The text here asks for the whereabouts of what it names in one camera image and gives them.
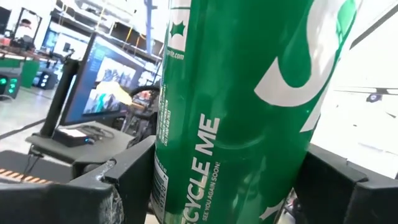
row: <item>computer monitor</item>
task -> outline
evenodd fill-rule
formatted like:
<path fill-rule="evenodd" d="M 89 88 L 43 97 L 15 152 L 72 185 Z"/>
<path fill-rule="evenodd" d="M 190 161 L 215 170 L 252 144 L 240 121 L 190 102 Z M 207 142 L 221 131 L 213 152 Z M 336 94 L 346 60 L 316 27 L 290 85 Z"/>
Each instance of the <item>computer monitor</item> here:
<path fill-rule="evenodd" d="M 138 86 L 144 65 L 107 38 L 93 33 L 60 120 L 71 125 L 122 116 L 126 107 L 112 94 L 96 89 L 99 82 L 118 82 L 125 89 Z"/>

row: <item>sprite can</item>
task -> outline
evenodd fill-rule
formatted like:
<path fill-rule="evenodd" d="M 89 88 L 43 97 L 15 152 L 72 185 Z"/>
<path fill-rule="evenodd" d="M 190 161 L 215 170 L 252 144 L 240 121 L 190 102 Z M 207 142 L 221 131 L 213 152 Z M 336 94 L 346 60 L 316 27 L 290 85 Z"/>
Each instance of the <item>sprite can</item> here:
<path fill-rule="evenodd" d="M 360 0 L 173 0 L 151 202 L 161 223 L 275 222 Z"/>

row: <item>green can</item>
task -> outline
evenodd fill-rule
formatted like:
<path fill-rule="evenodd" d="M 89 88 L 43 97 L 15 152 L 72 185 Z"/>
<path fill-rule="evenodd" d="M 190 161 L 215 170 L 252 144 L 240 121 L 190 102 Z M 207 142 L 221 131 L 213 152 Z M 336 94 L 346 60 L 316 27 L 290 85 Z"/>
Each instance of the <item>green can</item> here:
<path fill-rule="evenodd" d="M 270 224 L 360 0 L 174 0 L 151 202 L 161 223 Z"/>

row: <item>barcode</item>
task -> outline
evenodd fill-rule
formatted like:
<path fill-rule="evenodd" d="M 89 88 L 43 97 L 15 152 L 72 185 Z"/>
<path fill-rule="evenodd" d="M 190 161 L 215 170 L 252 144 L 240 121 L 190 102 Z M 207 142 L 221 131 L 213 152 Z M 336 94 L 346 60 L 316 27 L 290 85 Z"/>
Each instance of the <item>barcode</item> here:
<path fill-rule="evenodd" d="M 165 213 L 165 203 L 167 195 L 167 184 L 169 177 L 160 168 L 157 158 L 155 159 L 155 174 L 153 180 L 152 194 L 150 196 L 152 208 L 154 213 L 159 219 L 160 223 L 163 223 Z"/>

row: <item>white star logo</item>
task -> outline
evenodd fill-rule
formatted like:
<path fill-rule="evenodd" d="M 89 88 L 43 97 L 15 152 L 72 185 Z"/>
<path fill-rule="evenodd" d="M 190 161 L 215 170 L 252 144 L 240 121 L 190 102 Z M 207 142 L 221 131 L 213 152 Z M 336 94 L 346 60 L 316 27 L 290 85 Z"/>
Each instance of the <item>white star logo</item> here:
<path fill-rule="evenodd" d="M 267 207 L 266 211 L 260 215 L 260 218 L 264 221 L 266 220 L 268 217 L 270 217 L 272 214 L 274 214 L 275 212 L 278 212 L 280 210 L 280 208 L 283 206 L 285 202 L 285 199 L 282 199 L 281 202 L 279 202 L 279 204 L 277 204 L 274 207 Z"/>

